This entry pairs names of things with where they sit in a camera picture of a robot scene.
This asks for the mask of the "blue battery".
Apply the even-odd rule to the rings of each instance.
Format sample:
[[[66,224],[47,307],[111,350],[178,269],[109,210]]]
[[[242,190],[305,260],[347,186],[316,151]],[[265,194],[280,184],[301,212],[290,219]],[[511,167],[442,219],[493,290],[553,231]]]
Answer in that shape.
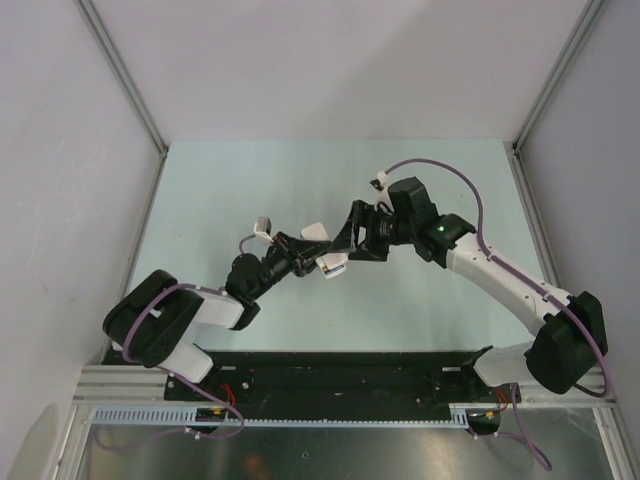
[[[346,268],[345,266],[338,266],[336,268],[327,270],[325,273],[326,273],[326,275],[332,275],[332,274],[335,274],[337,272],[341,272],[341,271],[345,270],[345,268]]]

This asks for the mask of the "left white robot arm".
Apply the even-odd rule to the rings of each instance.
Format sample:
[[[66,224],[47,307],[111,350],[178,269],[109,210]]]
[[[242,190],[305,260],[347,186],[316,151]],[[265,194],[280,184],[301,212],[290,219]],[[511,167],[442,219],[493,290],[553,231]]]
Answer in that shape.
[[[317,270],[331,279],[343,273],[348,255],[331,246],[320,223],[306,228],[301,238],[272,235],[257,226],[240,240],[223,287],[181,283],[156,270],[109,311],[103,332],[125,361],[185,380],[197,398],[210,399],[220,390],[221,376],[211,357],[187,339],[189,328],[242,330],[260,311],[257,299],[286,275],[304,277]]]

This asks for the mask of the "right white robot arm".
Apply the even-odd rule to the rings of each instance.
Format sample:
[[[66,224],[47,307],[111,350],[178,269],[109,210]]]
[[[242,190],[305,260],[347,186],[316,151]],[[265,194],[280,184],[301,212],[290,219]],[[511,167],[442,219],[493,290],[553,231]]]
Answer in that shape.
[[[581,385],[592,368],[605,366],[608,351],[600,301],[584,291],[573,295],[521,270],[484,239],[482,225],[457,214],[441,214],[415,177],[390,185],[373,182],[374,204],[355,201],[340,233],[330,244],[350,260],[384,261],[393,246],[410,245],[433,262],[471,283],[504,306],[533,339],[510,347],[488,347],[461,376],[463,393],[484,401],[497,386],[534,380],[564,394]]]

